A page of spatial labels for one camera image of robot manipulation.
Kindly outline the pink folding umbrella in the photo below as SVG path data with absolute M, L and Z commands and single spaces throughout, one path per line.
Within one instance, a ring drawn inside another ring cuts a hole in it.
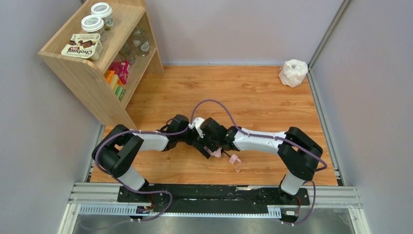
M 204 149 L 209 154 L 209 156 L 213 156 L 213 157 L 216 157 L 216 158 L 221 158 L 222 155 L 228 156 L 229 157 L 229 163 L 236 166 L 236 169 L 235 169 L 236 172 L 241 171 L 242 161 L 240 160 L 240 158 L 236 154 L 230 155 L 227 152 L 225 152 L 222 148 L 218 148 L 217 150 L 212 151 L 207 146 L 205 146 Z

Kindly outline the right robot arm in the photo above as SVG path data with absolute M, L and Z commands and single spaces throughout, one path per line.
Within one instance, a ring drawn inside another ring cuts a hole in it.
M 286 132 L 258 132 L 231 126 L 226 128 L 212 118 L 196 118 L 189 125 L 207 153 L 258 151 L 277 155 L 287 168 L 280 190 L 296 195 L 305 182 L 313 179 L 322 162 L 323 149 L 297 127 Z

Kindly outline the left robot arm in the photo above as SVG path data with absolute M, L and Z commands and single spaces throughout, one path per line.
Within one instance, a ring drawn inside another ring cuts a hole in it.
M 135 157 L 142 151 L 168 151 L 183 142 L 188 136 L 189 119 L 176 115 L 160 130 L 131 130 L 122 124 L 112 131 L 95 147 L 92 159 L 104 173 L 115 178 L 128 190 L 142 193 L 140 189 L 148 182 L 132 166 Z

